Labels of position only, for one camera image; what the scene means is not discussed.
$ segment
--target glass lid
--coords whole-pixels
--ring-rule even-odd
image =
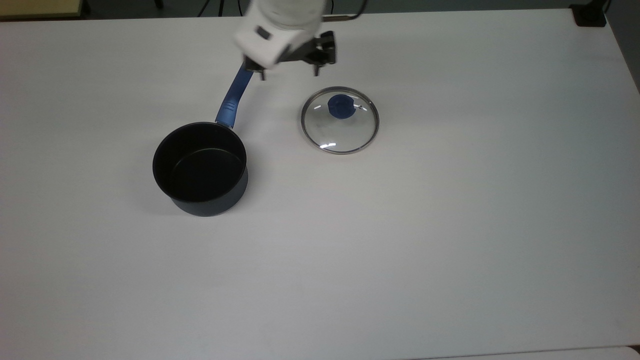
[[[373,141],[380,119],[366,95],[335,86],[309,97],[302,108],[301,122],[305,135],[320,149],[349,154]]]

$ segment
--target lid rim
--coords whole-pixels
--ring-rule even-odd
[[[362,144],[361,146],[359,146],[359,147],[357,147],[357,148],[355,148],[353,150],[335,151],[335,150],[331,150],[331,149],[327,149],[327,148],[322,148],[322,147],[320,147],[319,143],[315,142],[311,138],[311,136],[307,132],[307,127],[305,126],[305,113],[307,112],[307,110],[309,108],[309,105],[311,105],[311,103],[314,102],[319,96],[324,95],[324,94],[326,94],[328,92],[334,92],[334,91],[336,91],[336,92],[337,91],[353,92],[354,94],[357,94],[358,96],[360,96],[360,98],[362,100],[364,100],[369,105],[369,107],[371,108],[372,114],[374,116],[375,127],[373,129],[373,134],[367,140],[367,142],[365,142],[364,144]],[[300,124],[302,126],[302,131],[304,132],[304,134],[307,137],[307,139],[309,141],[311,141],[318,149],[320,149],[320,150],[322,150],[324,152],[329,152],[330,154],[347,155],[347,154],[353,154],[354,152],[361,151],[362,149],[367,147],[371,142],[373,142],[373,140],[376,138],[376,135],[378,134],[378,128],[380,127],[380,115],[378,114],[378,109],[376,108],[376,105],[371,101],[371,99],[368,96],[366,96],[362,92],[359,92],[358,90],[356,90],[354,88],[347,87],[347,86],[330,86],[328,88],[324,88],[324,89],[316,91],[315,93],[313,93],[307,99],[307,101],[305,101],[304,105],[302,106],[302,111],[300,113]]]

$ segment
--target blue knob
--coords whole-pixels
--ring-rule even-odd
[[[336,119],[348,119],[356,113],[353,106],[353,98],[344,94],[337,94],[329,99],[329,113]]]

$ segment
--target blue handle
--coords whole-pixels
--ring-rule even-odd
[[[238,103],[240,102],[240,98],[242,97],[242,94],[244,94],[244,90],[249,84],[249,80],[251,80],[252,75],[252,71],[244,69],[244,64],[240,66],[240,70],[238,70],[234,82],[231,83],[231,87],[229,88],[225,99],[222,100],[222,105],[220,105],[220,110],[218,110],[218,116],[216,116],[217,123],[227,126],[230,129],[234,128]]]

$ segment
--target table surface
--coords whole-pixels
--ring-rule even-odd
[[[591,348],[564,351],[527,352],[468,356],[459,360],[640,360],[640,354],[628,347]]]
[[[640,96],[569,10],[324,24],[255,78],[249,185],[183,213],[151,161],[212,120],[239,19],[0,24],[0,349],[11,359],[406,359],[640,343]],[[332,155],[300,110],[380,111]]]

